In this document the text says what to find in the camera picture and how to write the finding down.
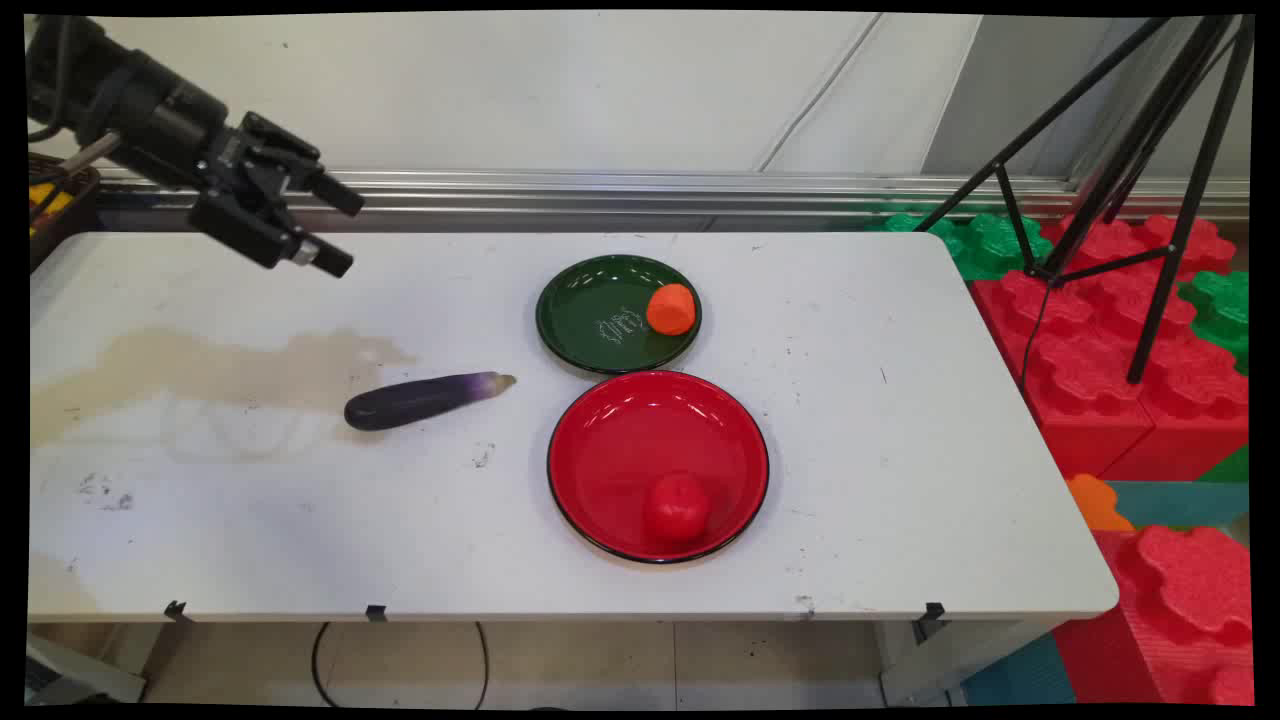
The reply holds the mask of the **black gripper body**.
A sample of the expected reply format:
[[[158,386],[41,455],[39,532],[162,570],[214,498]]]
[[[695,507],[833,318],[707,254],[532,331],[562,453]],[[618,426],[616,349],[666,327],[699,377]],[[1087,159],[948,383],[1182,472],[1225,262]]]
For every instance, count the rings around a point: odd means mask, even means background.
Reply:
[[[262,200],[243,169],[252,111],[230,126],[223,101],[146,53],[114,53],[100,64],[100,129],[120,136],[114,163],[164,187]]]

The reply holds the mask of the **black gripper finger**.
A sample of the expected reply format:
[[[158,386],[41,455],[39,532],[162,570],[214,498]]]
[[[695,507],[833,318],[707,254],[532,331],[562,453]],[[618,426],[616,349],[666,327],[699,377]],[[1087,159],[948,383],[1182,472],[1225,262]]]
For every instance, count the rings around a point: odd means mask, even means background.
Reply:
[[[355,264],[353,255],[298,225],[279,202],[251,211],[233,193],[204,192],[189,209],[188,223],[266,269],[289,261],[342,278]]]
[[[252,161],[279,170],[285,190],[311,193],[347,217],[364,209],[365,197],[330,176],[320,163],[320,151],[301,137],[255,111],[244,114],[239,132],[248,141],[246,167]]]

